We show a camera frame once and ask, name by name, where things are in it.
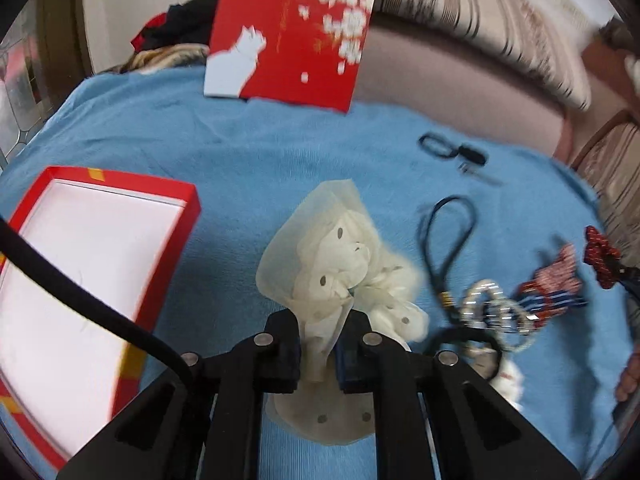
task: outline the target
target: red bow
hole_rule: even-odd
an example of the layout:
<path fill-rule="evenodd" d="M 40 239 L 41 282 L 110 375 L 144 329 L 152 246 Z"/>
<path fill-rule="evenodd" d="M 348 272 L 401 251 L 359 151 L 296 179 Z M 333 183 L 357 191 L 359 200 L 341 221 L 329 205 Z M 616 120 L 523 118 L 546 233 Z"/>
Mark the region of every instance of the red bow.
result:
<path fill-rule="evenodd" d="M 592 225 L 584 231 L 587 245 L 584 248 L 584 262 L 596 271 L 596 279 L 602 288 L 611 288 L 618 282 L 618 277 L 606 266 L 605 256 L 616 260 L 621 257 L 620 251 L 609 245 L 609 241 Z"/>

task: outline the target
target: cat silhouette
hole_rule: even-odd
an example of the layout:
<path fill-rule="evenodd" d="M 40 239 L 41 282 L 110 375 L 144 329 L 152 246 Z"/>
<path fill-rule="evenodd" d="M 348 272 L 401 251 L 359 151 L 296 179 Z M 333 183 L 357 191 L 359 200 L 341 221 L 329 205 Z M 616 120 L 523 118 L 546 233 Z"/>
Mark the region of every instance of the cat silhouette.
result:
<path fill-rule="evenodd" d="M 238 97 L 255 72 L 258 55 L 267 39 L 253 27 L 242 27 L 236 44 L 229 50 L 212 54 L 207 59 L 204 95 Z"/>

